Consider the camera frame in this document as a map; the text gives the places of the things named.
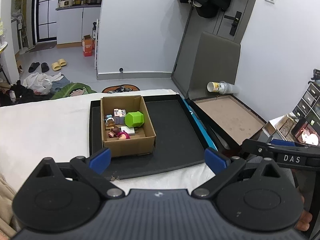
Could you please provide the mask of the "person right hand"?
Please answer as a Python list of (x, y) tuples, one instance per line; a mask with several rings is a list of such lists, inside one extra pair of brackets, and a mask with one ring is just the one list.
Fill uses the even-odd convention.
[(315, 175), (311, 171), (295, 170), (292, 169), (293, 178), (295, 181), (296, 189), (301, 195), (304, 203), (304, 210), (296, 225), (299, 231), (308, 231), (312, 221), (312, 214), (309, 212), (315, 183)]

